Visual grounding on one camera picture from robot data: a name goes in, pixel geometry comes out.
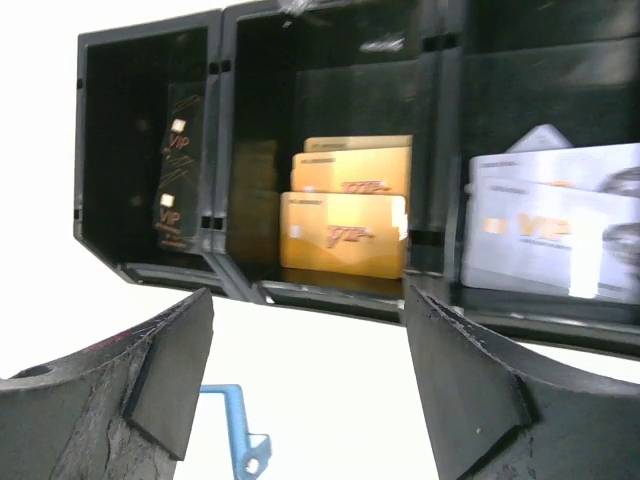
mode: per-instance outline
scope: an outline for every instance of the blue metal bracket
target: blue metal bracket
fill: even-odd
[[[249,433],[244,395],[240,385],[202,385],[200,393],[224,395],[234,480],[255,480],[271,458],[271,438]]]

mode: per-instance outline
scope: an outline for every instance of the black plastic bin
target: black plastic bin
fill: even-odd
[[[436,2],[333,3],[300,16],[276,1],[224,11],[214,249],[252,301],[397,322],[400,280],[280,266],[280,194],[293,155],[319,136],[414,136],[407,264],[425,261]]]
[[[447,241],[443,269],[423,287],[511,335],[637,352],[635,306],[466,288],[460,264],[471,158],[504,153],[543,124],[575,147],[640,141],[640,1],[458,0],[443,14],[431,163],[450,179],[435,195],[449,208],[428,221],[446,226]]]
[[[79,37],[74,236],[127,281],[224,294],[199,233],[195,253],[172,252],[153,227],[173,83],[202,85],[194,211],[212,217],[221,22],[211,11]]]

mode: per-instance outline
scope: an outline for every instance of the white background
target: white background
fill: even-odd
[[[0,28],[0,377],[135,325],[186,294],[125,284],[72,237],[76,37],[233,2],[5,2]],[[206,383],[240,383],[270,433],[262,478],[437,478],[405,331],[215,299]],[[536,347],[640,383],[637,363]],[[178,480],[231,480],[221,401],[199,406]]]

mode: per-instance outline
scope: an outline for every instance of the black vip card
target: black vip card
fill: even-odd
[[[171,85],[154,208],[158,241],[168,250],[192,252],[195,248],[203,121],[204,84]]]

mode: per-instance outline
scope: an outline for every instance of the black compartment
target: black compartment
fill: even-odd
[[[462,47],[443,52],[440,80],[449,86],[442,87],[440,97],[435,164],[448,169],[452,182],[443,182],[440,192],[450,207],[442,270],[450,289],[441,289],[441,295],[484,323],[506,325],[500,317],[523,326],[527,320],[540,321],[536,328],[543,337],[549,333],[544,333],[545,324],[557,327],[569,324],[567,319],[625,324],[640,333],[635,306],[471,289],[459,282],[467,202],[463,188],[471,158],[503,153],[542,124],[554,125],[575,147],[640,141],[640,39],[622,38],[638,33],[640,2],[468,5]],[[445,191],[449,186],[450,193]]]
[[[201,255],[159,248],[153,225],[169,86],[215,82],[220,25],[207,12],[80,37],[76,238],[127,280],[222,293]]]
[[[229,112],[221,125],[231,130],[219,158],[231,160],[228,208],[227,198],[217,203],[223,235],[217,247],[235,275],[278,304],[397,319],[400,280],[280,267],[279,196],[290,190],[292,157],[308,137],[410,134],[412,178],[420,179],[409,200],[410,229],[422,226],[436,54],[421,55],[419,11],[417,1],[322,8],[301,17],[250,15],[249,4],[225,11],[223,66],[231,71],[223,73],[221,100]],[[260,151],[265,142],[276,148],[260,165],[240,153],[247,145]],[[275,172],[272,183],[265,171]],[[409,264],[421,261],[417,249],[415,255],[410,249]]]

